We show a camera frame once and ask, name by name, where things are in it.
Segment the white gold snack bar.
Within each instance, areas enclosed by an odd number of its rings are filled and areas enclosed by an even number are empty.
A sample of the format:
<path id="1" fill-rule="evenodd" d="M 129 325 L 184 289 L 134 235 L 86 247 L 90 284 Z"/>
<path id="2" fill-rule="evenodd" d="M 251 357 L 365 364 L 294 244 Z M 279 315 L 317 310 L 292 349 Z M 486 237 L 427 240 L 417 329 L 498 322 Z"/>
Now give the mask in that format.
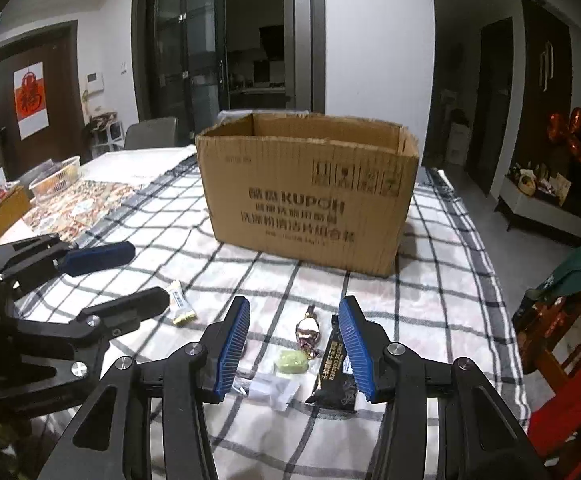
<path id="1" fill-rule="evenodd" d="M 168 308 L 168 318 L 176 326 L 183 326 L 188 322 L 195 321 L 197 313 L 184 297 L 182 284 L 180 281 L 172 281 L 167 287 L 170 304 Z"/>

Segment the black cheese cracker packet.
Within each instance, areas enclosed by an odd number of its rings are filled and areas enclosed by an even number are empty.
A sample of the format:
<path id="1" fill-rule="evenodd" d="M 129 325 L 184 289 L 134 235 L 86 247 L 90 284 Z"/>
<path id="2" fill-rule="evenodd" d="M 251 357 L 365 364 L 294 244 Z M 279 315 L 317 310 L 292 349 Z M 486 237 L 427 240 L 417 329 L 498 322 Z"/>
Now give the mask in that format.
<path id="1" fill-rule="evenodd" d="M 334 314 L 331 318 L 331 333 L 319 374 L 315 378 L 315 384 L 306 403 L 318 408 L 353 413 L 357 393 L 353 368 L 339 328 L 339 318 Z"/>

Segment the clear plastic wrapper packet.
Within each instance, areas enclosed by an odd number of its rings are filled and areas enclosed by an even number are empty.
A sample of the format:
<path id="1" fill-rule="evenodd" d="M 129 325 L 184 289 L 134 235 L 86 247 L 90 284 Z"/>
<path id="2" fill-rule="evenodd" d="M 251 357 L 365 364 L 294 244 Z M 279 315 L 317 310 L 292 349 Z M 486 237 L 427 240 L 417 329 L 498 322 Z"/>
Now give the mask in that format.
<path id="1" fill-rule="evenodd" d="M 256 374 L 252 377 L 236 376 L 232 391 L 252 402 L 268 405 L 271 410 L 283 413 L 299 389 L 295 379 L 271 374 Z"/>

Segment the light green sweet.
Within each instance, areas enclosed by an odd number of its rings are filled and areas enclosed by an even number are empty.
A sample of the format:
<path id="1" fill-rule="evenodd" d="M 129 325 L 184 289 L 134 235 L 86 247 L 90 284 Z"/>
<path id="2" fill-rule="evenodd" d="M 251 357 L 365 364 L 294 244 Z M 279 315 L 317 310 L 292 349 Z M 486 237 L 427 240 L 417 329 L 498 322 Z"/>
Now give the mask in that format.
<path id="1" fill-rule="evenodd" d="M 304 374 L 309 367 L 309 359 L 303 350 L 284 350 L 275 362 L 282 374 Z"/>

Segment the purple silver candy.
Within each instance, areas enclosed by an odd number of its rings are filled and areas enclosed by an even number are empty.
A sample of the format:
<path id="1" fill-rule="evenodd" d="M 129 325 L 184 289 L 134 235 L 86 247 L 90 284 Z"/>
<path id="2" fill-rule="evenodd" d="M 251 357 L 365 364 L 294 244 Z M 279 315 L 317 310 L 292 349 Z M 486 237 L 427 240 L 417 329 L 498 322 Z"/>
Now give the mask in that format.
<path id="1" fill-rule="evenodd" d="M 320 326 L 314 304 L 307 307 L 304 317 L 296 324 L 295 336 L 299 349 L 305 352 L 309 360 L 314 359 L 318 354 L 320 340 Z"/>

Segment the yellow cardboard box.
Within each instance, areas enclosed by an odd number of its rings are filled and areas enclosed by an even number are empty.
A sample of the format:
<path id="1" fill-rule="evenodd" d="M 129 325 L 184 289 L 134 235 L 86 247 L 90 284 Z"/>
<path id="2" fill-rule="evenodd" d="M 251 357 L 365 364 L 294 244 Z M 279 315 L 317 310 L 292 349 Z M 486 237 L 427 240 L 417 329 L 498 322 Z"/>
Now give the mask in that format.
<path id="1" fill-rule="evenodd" d="M 31 209 L 27 192 L 15 185 L 0 200 L 0 237 Z"/>

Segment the patterned floral placemat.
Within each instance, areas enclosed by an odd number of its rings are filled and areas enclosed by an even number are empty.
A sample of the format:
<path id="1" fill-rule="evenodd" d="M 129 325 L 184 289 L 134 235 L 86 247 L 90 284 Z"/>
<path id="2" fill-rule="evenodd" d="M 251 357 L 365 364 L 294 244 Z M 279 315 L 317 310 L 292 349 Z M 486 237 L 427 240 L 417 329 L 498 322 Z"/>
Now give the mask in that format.
<path id="1" fill-rule="evenodd" d="M 22 221 L 36 235 L 56 233 L 64 242 L 75 242 L 139 189 L 131 184 L 80 179 L 66 191 L 34 205 Z"/>

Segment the clear plastic food container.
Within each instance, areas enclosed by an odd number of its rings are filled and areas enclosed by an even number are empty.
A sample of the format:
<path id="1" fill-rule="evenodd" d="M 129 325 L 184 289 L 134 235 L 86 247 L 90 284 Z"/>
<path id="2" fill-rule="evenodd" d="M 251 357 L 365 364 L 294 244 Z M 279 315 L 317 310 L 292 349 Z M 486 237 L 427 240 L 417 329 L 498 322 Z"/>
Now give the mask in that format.
<path id="1" fill-rule="evenodd" d="M 81 178 L 80 156 L 56 162 L 50 169 L 42 171 L 29 185 L 33 200 L 43 203 L 70 188 Z"/>

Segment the red fu door poster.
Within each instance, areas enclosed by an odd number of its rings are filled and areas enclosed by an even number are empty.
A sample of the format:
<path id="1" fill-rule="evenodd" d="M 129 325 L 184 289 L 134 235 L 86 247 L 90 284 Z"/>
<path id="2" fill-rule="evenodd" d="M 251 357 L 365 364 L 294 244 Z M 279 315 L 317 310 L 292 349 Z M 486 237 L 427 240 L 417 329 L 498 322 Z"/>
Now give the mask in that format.
<path id="1" fill-rule="evenodd" d="M 48 128 L 44 68 L 37 62 L 13 73 L 17 127 L 21 140 Z"/>

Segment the checkered white black tablecloth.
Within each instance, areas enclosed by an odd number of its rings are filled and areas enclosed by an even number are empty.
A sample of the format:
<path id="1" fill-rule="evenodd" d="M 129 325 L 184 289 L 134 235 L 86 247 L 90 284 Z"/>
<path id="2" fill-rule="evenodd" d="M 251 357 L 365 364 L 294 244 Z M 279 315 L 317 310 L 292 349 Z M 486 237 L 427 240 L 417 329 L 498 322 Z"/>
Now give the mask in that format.
<path id="1" fill-rule="evenodd" d="M 171 314 L 144 322 L 112 342 L 105 363 L 120 356 L 156 361 L 202 336 L 242 295 L 251 307 L 240 370 L 270 373 L 295 347 L 295 327 L 315 309 L 323 333 L 341 298 L 358 300 L 365 316 L 423 358 L 472 359 L 521 422 L 530 408 L 521 358 L 495 269 L 464 204 L 443 178 L 417 178 L 399 246 L 386 278 L 324 268 L 219 243 L 212 234 L 193 160 L 169 164 L 138 195 L 83 233 L 80 244 L 127 240 L 135 259 L 121 269 L 58 278 L 20 303 L 28 320 L 66 322 L 82 309 L 154 286 L 179 282 L 195 311 L 176 325 Z M 213 458 L 223 479 L 364 479 L 384 410 L 358 399 L 352 413 L 307 401 L 315 373 L 299 376 L 288 408 L 230 394 L 206 410 Z"/>

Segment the grey dining chair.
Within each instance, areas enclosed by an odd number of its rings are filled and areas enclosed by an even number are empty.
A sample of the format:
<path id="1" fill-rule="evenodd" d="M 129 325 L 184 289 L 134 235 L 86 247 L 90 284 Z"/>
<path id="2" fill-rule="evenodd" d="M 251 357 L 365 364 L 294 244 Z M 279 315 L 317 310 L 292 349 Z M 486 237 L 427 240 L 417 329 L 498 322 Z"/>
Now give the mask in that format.
<path id="1" fill-rule="evenodd" d="M 124 138 L 126 150 L 146 148 L 174 148 L 176 146 L 176 117 L 161 117 L 144 120 L 131 125 Z"/>

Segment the white low tv cabinet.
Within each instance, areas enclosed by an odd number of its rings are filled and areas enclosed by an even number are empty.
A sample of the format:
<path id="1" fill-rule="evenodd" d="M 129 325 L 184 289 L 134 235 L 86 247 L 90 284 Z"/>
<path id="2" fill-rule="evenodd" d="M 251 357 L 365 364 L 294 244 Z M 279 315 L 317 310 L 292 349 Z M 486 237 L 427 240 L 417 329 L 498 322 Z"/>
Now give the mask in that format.
<path id="1" fill-rule="evenodd" d="M 581 218 L 545 200 L 524 194 L 511 180 L 504 179 L 500 188 L 499 206 L 511 211 L 513 220 L 529 220 L 581 238 Z"/>

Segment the brown cardboard box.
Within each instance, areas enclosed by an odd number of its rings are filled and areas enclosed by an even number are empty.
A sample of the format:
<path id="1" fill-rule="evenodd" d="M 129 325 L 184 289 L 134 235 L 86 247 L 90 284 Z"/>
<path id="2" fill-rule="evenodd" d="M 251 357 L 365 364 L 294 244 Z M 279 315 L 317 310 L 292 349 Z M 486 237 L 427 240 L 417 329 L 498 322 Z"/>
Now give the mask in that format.
<path id="1" fill-rule="evenodd" d="M 201 133 L 196 155 L 220 242 L 393 273 L 420 165 L 417 138 L 402 125 L 250 113 Z"/>

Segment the dark glass sliding door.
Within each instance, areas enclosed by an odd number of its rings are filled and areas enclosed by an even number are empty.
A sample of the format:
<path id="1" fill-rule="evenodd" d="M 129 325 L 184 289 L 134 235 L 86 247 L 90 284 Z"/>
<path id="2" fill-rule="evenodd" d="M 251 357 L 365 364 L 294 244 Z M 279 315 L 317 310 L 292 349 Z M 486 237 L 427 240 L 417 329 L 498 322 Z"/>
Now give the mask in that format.
<path id="1" fill-rule="evenodd" d="M 189 144 L 226 110 L 325 110 L 325 0 L 131 0 L 142 122 Z"/>

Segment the red heart balloons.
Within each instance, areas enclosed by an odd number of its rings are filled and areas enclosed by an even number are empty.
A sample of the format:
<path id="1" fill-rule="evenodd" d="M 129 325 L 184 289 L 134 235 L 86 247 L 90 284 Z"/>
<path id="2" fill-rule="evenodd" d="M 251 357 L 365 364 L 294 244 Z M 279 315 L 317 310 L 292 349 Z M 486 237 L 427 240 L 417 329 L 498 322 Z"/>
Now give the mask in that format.
<path id="1" fill-rule="evenodd" d="M 560 113 L 551 114 L 547 135 L 551 142 L 564 144 L 581 164 L 581 107 L 575 107 L 568 118 Z"/>

